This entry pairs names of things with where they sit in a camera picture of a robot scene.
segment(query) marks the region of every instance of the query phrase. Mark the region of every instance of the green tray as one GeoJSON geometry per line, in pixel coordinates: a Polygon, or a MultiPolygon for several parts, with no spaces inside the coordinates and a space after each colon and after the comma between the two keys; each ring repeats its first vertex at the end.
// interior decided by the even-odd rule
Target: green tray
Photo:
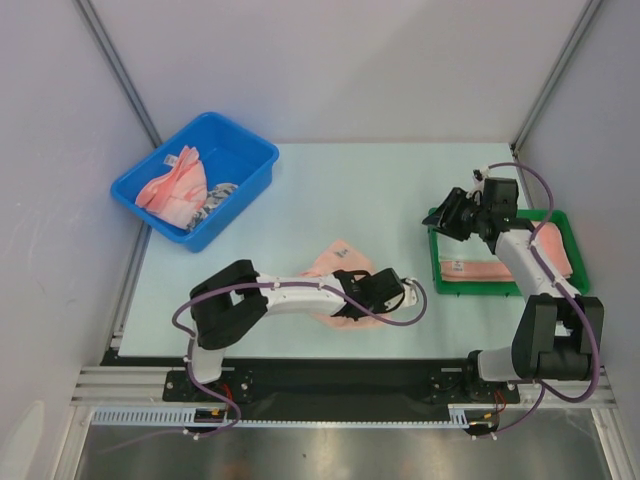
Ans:
{"type": "MultiPolygon", "coordinates": [[[[435,210],[435,208],[429,210],[429,215],[435,210]]],[[[546,213],[546,210],[518,210],[518,217],[539,222],[542,221],[546,213]]],[[[569,283],[576,287],[581,294],[586,295],[589,293],[591,284],[584,268],[580,250],[578,250],[578,244],[571,231],[569,219],[562,210],[554,210],[551,215],[551,223],[555,223],[562,234],[562,243],[573,269],[573,274],[568,279],[569,283]]],[[[429,246],[436,292],[449,295],[521,295],[515,282],[445,282],[442,280],[440,261],[438,260],[438,234],[434,229],[429,229],[429,246]]]]}

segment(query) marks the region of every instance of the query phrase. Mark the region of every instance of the pink cloth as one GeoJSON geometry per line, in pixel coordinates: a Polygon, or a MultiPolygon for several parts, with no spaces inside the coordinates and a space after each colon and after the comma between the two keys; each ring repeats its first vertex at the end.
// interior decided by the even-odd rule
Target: pink cloth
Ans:
{"type": "Polygon", "coordinates": [[[184,147],[171,171],[154,178],[136,205],[178,228],[186,229],[207,199],[207,178],[198,150],[184,147]]]}
{"type": "MultiPolygon", "coordinates": [[[[376,272],[371,260],[344,240],[336,240],[329,248],[322,252],[313,263],[313,266],[301,275],[303,277],[322,277],[324,275],[330,275],[336,270],[344,270],[346,272],[352,270],[365,270],[369,273],[376,272]]],[[[371,317],[363,317],[356,322],[346,317],[330,317],[328,315],[315,314],[312,316],[325,325],[337,329],[369,328],[384,325],[382,322],[371,317]]]]}
{"type": "MultiPolygon", "coordinates": [[[[562,276],[570,277],[573,269],[558,227],[547,223],[538,233],[537,240],[562,276]]],[[[513,276],[501,262],[441,261],[440,273],[445,282],[513,282],[513,276]]]]}

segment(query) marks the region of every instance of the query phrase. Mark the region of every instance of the blue plastic bin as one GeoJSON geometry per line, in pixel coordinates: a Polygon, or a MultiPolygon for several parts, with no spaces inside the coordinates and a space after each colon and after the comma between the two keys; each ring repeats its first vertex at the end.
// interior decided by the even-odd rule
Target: blue plastic bin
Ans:
{"type": "Polygon", "coordinates": [[[111,186],[111,194],[169,240],[199,252],[269,186],[271,168],[278,155],[275,145],[222,115],[203,113],[118,178],[111,186]],[[185,145],[200,152],[209,190],[219,183],[238,185],[229,198],[191,232],[169,225],[135,205],[138,193],[150,180],[171,170],[164,163],[167,155],[178,156],[185,145]]]}

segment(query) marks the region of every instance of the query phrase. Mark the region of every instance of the towel label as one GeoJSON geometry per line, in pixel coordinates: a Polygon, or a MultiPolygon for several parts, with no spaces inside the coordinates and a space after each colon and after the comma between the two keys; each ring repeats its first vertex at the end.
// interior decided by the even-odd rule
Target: towel label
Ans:
{"type": "Polygon", "coordinates": [[[163,163],[165,165],[169,165],[170,167],[173,167],[177,162],[178,162],[178,157],[176,157],[175,155],[167,155],[166,157],[164,157],[163,163]]]}

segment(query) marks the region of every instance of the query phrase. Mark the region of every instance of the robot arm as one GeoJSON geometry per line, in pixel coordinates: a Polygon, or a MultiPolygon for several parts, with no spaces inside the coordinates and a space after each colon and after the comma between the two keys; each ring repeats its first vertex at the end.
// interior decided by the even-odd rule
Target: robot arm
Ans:
{"type": "Polygon", "coordinates": [[[598,344],[604,317],[602,304],[595,297],[581,297],[544,250],[537,248],[535,241],[532,245],[533,224],[517,218],[516,181],[474,173],[476,187],[470,192],[454,188],[423,224],[459,241],[479,235],[512,273],[526,302],[510,347],[470,354],[475,377],[494,382],[588,378],[591,345],[576,312],[557,286],[564,287],[580,305],[598,344]]]}
{"type": "Polygon", "coordinates": [[[366,314],[345,298],[374,314],[390,313],[418,301],[415,284],[400,279],[391,268],[373,275],[338,270],[323,277],[285,278],[255,271],[250,260],[234,262],[195,287],[190,296],[193,299],[230,286],[237,288],[191,307],[197,332],[193,371],[201,383],[220,378],[225,349],[264,317],[317,313],[357,321],[366,314]]]}

